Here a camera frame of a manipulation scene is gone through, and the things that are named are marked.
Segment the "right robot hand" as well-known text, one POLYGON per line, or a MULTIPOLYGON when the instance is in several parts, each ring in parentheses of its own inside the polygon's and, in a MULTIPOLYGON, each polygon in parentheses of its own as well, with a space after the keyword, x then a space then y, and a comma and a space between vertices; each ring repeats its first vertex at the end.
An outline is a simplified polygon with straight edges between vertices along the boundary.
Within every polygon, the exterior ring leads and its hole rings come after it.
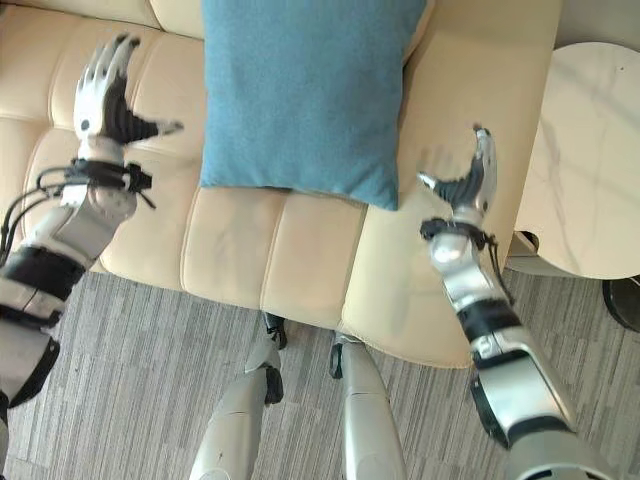
POLYGON ((453 219, 480 227, 497 189, 496 147, 491 132, 480 124, 473 126, 476 147, 468 172, 457 179, 439 179, 418 172, 418 180, 447 203, 453 219))

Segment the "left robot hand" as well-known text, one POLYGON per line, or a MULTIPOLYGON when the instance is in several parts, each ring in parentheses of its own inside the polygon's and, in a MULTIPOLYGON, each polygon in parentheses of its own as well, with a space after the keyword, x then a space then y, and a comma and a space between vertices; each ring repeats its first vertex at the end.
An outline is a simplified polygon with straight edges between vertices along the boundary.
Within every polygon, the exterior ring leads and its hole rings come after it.
POLYGON ((73 108, 80 159, 122 164, 129 144, 184 129, 177 120, 142 118, 129 106, 128 66, 139 45, 139 37, 121 33, 98 47, 84 68, 73 108))

